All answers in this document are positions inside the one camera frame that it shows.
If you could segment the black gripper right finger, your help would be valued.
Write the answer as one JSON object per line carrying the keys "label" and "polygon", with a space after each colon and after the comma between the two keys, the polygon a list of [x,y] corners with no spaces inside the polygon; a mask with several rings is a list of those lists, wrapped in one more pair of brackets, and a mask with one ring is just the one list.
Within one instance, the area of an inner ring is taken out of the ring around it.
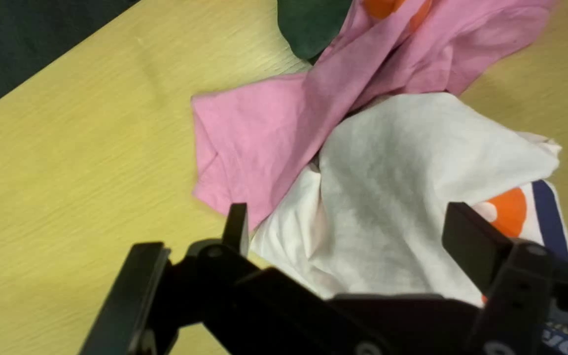
{"label": "black gripper right finger", "polygon": [[466,355],[537,355],[551,284],[551,258],[535,243],[510,241],[464,203],[449,203],[443,249],[484,298]]}

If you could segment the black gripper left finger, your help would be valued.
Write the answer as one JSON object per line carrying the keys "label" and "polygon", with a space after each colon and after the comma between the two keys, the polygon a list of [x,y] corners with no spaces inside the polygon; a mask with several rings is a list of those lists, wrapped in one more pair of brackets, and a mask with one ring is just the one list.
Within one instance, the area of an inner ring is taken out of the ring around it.
{"label": "black gripper left finger", "polygon": [[208,251],[246,255],[246,205],[232,203],[218,239],[194,241],[173,264],[163,243],[129,247],[78,355],[169,355],[182,326],[196,324],[192,302],[194,262]]}

